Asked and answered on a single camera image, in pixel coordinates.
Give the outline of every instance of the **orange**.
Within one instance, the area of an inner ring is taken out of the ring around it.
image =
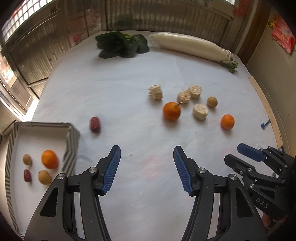
[[[57,155],[52,150],[46,150],[41,155],[41,161],[48,169],[57,168],[59,161]]]
[[[168,102],[163,107],[163,115],[168,121],[175,121],[181,114],[181,108],[176,102]]]
[[[224,115],[221,119],[221,126],[225,130],[230,130],[234,126],[234,118],[232,115]]]

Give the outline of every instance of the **white tablecloth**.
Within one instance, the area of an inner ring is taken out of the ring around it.
[[[241,142],[255,148],[276,147],[271,126],[260,127],[268,116],[237,56],[238,72],[231,74],[214,62],[169,50],[151,48],[131,59],[101,59],[99,52],[92,36],[61,56],[32,121],[71,122],[80,131],[76,174],[95,166],[113,145],[120,146],[112,188],[100,197],[112,241],[181,240],[194,198],[184,191],[178,176],[173,161],[176,145],[215,175],[233,173],[223,161],[229,153],[271,175],[267,166],[236,151]],[[148,88],[155,84],[163,90],[160,101],[148,96]],[[182,105],[178,121],[165,121],[163,105],[176,101],[191,84],[202,87],[200,99]],[[205,121],[194,119],[194,104],[206,104],[209,96],[218,99],[218,106],[209,110]],[[220,127],[225,114],[235,118],[231,131]],[[93,116],[101,120],[98,136],[89,130]],[[215,235],[218,206],[216,199],[210,237]],[[76,218],[81,222],[78,212]],[[82,225],[78,231],[83,237]]]

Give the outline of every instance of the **plastic-wrapped daikon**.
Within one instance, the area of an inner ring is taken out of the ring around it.
[[[184,34],[167,32],[150,34],[149,38],[161,48],[215,61],[227,67],[231,73],[234,73],[237,68],[237,62],[233,61],[232,53],[210,41]]]

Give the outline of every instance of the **red date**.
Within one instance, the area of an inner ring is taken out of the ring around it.
[[[24,170],[24,180],[25,182],[28,182],[28,183],[32,181],[31,173],[27,169]]]
[[[90,129],[93,133],[99,133],[100,132],[100,121],[99,118],[94,116],[90,120]]]

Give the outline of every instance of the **bolt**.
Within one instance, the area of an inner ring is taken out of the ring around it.
[[[89,168],[89,172],[90,172],[90,173],[94,173],[94,172],[96,172],[96,167],[90,167],[90,168]]]
[[[199,173],[205,173],[207,170],[205,169],[205,168],[203,168],[203,167],[200,167],[199,169],[198,169],[198,172]]]
[[[234,175],[234,174],[230,174],[230,179],[232,179],[232,180],[236,180],[236,179],[237,179],[237,176]]]
[[[64,177],[65,177],[65,174],[64,174],[64,173],[60,173],[60,174],[57,175],[57,178],[58,178],[59,180],[64,179]]]

